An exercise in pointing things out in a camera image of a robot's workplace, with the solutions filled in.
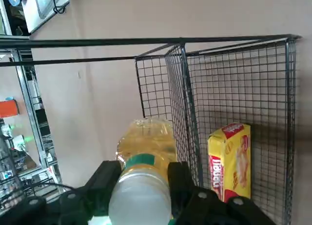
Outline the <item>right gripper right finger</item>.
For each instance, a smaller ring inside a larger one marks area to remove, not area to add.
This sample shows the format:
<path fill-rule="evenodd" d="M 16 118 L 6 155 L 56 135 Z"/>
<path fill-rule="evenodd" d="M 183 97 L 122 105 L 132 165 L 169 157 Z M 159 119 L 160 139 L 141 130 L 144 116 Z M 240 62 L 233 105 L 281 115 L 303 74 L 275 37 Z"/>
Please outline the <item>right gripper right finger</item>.
<path fill-rule="evenodd" d="M 226 203 L 194 184 L 186 162 L 168 165 L 172 214 L 176 225 L 273 225 L 250 199 L 237 196 Z"/>

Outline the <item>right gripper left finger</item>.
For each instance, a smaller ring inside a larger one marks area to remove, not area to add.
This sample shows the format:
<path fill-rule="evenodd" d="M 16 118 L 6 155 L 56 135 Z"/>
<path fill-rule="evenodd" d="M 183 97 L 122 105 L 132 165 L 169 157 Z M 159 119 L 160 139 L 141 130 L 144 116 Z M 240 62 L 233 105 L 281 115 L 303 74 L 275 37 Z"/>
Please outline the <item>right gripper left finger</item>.
<path fill-rule="evenodd" d="M 2 225 L 86 225 L 107 216 L 114 186 L 121 175 L 118 161 L 103 161 L 84 186 L 60 185 L 65 192 L 48 202 L 28 196 L 0 216 Z"/>

